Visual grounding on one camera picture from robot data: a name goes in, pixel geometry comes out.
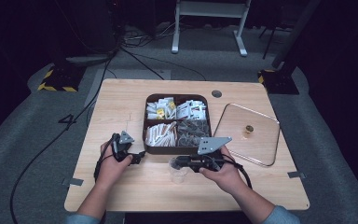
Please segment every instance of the white stand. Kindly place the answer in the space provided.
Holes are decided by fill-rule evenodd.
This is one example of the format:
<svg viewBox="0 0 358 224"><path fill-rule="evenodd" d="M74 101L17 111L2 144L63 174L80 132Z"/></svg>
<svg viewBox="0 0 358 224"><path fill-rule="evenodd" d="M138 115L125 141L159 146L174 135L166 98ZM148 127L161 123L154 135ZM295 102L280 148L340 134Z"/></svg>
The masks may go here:
<svg viewBox="0 0 358 224"><path fill-rule="evenodd" d="M227 18L241 18L240 28L234 31L234 37L240 49L241 56L248 55L242 41L243 25L245 24L248 15L248 9L252 0L246 0L245 4L233 3L208 3L208 2L187 2L181 0L176 1L175 13L175 33L173 35L172 53L179 51L179 17L181 15L187 16L208 16L208 17L227 17Z"/></svg>

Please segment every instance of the sleeve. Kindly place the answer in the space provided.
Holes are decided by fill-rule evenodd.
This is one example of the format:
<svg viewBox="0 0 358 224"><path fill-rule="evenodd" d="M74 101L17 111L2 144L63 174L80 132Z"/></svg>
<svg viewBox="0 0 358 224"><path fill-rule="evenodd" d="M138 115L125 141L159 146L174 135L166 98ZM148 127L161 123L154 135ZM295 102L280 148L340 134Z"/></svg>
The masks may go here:
<svg viewBox="0 0 358 224"><path fill-rule="evenodd" d="M99 224L100 219L86 215L73 214L66 217L65 224Z"/></svg>
<svg viewBox="0 0 358 224"><path fill-rule="evenodd" d="M297 224L301 222L298 217L287 211L284 207L277 205L267 219L264 220L263 224L276 223Z"/></svg>

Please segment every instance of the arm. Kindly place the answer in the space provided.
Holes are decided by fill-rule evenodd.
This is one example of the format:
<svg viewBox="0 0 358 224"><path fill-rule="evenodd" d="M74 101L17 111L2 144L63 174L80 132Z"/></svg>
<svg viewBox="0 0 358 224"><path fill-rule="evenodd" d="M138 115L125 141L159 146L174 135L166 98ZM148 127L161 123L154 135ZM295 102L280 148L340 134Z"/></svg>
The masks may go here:
<svg viewBox="0 0 358 224"><path fill-rule="evenodd" d="M106 158L101 164L101 170L97 181L89 192L89 195L77 209L77 214L101 219L106 209L107 199L114 184L121 177L127 166L131 163L132 155L126 157L122 162L116 161L112 156L112 147L108 146L104 157Z"/></svg>
<svg viewBox="0 0 358 224"><path fill-rule="evenodd" d="M226 147L222 147L221 152L232 158ZM232 164L225 163L219 172L200 168L200 173L216 182L220 189L231 194L240 206L242 212L252 223L262 223L266 221L275 209L273 203L248 188L243 182L237 168Z"/></svg>

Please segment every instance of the gray floor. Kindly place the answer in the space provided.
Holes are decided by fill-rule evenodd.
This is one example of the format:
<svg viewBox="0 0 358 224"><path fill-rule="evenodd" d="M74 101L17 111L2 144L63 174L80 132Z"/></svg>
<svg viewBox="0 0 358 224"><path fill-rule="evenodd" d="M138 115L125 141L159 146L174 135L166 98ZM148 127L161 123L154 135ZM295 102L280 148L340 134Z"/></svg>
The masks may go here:
<svg viewBox="0 0 358 224"><path fill-rule="evenodd" d="M257 82L257 71L272 68L270 64L282 44L274 42L267 59L262 60L269 33L258 39L261 30L244 30L242 36L249 55L241 57L233 29L188 29L181 34L178 54L171 54L171 35L127 50L196 70L208 81ZM275 40L282 42L286 37L287 33L277 33ZM139 59L156 71L168 71L173 80L203 80L200 74L181 66ZM38 91L49 66L29 79L32 94L0 127L0 223L12 222L9 199L16 179L65 128L58 120L68 114L77 115L84 108L103 68L102 64L89 67L79 92ZM123 51L109 64L109 69L145 70ZM307 176L303 184L310 209L293 212L303 223L358 223L358 182L308 96L308 83L299 69L293 73L293 79L299 95L269 95L296 166ZM88 110L32 163L21 179L14 197L14 213L20 223L60 223L69 214L63 208L67 187L62 180L70 178L75 170L92 109L87 114ZM121 213L109 212L108 223L121 223L122 217Z"/></svg>

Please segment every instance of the rectangular tray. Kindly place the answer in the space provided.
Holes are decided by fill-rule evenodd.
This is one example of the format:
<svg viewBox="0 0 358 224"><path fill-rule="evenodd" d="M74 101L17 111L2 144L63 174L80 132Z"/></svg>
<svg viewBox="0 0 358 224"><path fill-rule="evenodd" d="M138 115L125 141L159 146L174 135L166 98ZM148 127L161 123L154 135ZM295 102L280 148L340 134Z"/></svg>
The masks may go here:
<svg viewBox="0 0 358 224"><path fill-rule="evenodd" d="M209 116L209 107L208 102L206 99L197 94L152 94L147 97L146 103L145 103L145 116L144 116L144 128L143 128L143 134L142 139L144 141L144 148L146 152L150 154L156 154L156 155L183 155L183 154L197 154L198 147L151 147L148 146L145 143L145 137L146 137L146 131L148 127L160 124L160 123L172 123L174 121L181 121L179 119L147 119L147 103L153 103L158 101L158 99L163 99L165 97L173 97L173 100L176 104L176 106L188 101L188 100L196 100L196 101L202 101L206 105L206 121L209 126L209 137L211 136L211 122L210 122L210 116Z"/></svg>

